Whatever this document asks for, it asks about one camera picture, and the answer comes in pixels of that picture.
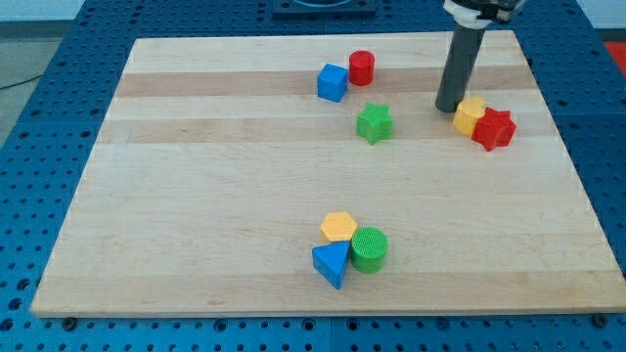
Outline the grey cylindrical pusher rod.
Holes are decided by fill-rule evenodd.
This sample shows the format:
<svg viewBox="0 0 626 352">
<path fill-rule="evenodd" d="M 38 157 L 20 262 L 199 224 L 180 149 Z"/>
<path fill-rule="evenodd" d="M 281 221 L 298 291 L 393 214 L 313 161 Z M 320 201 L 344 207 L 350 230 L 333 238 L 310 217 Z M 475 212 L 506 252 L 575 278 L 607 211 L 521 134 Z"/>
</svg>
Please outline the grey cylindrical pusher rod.
<svg viewBox="0 0 626 352">
<path fill-rule="evenodd" d="M 439 111 L 455 112 L 464 99 L 484 33 L 485 28 L 456 25 L 435 99 Z"/>
</svg>

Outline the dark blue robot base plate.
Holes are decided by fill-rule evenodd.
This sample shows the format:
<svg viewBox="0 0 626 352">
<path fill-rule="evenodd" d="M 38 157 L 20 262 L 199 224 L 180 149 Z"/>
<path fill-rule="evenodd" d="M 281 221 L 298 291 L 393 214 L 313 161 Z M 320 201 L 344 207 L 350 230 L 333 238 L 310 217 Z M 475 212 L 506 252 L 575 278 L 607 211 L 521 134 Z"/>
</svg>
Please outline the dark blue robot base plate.
<svg viewBox="0 0 626 352">
<path fill-rule="evenodd" d="M 274 0 L 272 17 L 373 15 L 377 0 Z"/>
</svg>

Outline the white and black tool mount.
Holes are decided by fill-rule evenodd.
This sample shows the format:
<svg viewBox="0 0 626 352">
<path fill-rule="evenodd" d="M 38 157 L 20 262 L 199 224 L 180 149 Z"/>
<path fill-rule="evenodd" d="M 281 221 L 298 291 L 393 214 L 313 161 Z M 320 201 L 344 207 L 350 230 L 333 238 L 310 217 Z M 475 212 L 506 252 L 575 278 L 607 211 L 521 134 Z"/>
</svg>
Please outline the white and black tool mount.
<svg viewBox="0 0 626 352">
<path fill-rule="evenodd" d="M 463 27 L 486 27 L 492 22 L 509 23 L 526 3 L 526 0 L 445 0 L 443 9 Z"/>
</svg>

